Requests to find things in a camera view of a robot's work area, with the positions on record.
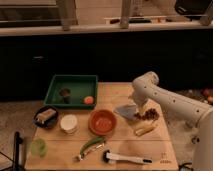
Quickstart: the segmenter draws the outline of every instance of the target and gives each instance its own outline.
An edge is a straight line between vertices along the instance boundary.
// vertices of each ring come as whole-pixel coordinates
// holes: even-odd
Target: green tray
[[[98,78],[96,75],[55,75],[50,83],[44,105],[51,105],[60,108],[93,109],[97,103]],[[70,102],[65,103],[59,92],[68,88]],[[83,99],[86,96],[93,96],[94,103],[86,105]]]

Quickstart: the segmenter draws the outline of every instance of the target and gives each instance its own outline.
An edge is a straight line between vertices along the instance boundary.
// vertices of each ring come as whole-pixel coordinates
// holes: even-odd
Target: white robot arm
[[[158,82],[159,78],[154,72],[148,72],[133,80],[133,100],[137,105],[143,105],[147,98],[150,98],[198,127],[199,133],[192,162],[193,169],[194,171],[212,171],[213,107],[162,89],[157,86]]]

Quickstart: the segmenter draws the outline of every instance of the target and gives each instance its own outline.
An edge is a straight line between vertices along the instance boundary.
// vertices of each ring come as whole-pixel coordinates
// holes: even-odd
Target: wooden table
[[[128,97],[133,89],[130,83],[99,83],[96,109],[114,110],[115,107],[132,104]],[[108,137],[107,143],[80,162],[74,160],[80,148],[95,137],[88,129],[88,118],[91,110],[60,110],[60,118],[65,114],[75,114],[78,119],[78,130],[69,135],[60,130],[59,123],[51,129],[38,128],[35,138],[46,141],[48,152],[40,158],[28,154],[25,168],[27,170],[178,170],[177,161],[165,124],[160,105],[149,100],[148,105],[160,114],[157,128],[141,137],[133,133],[135,124],[118,114],[117,127]],[[113,153],[145,156],[152,158],[150,165],[117,162],[108,164],[102,160],[103,151],[110,149]]]

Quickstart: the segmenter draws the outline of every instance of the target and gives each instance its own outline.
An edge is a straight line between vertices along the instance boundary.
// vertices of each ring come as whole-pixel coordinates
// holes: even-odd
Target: orange bowl
[[[96,135],[111,133],[116,123],[115,115],[107,109],[93,110],[89,118],[89,128]]]

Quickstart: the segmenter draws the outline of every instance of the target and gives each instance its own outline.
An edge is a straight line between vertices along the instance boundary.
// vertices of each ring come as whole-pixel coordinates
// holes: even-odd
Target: white cup
[[[77,118],[73,114],[63,116],[60,121],[61,129],[68,134],[72,134],[77,130],[77,124]]]

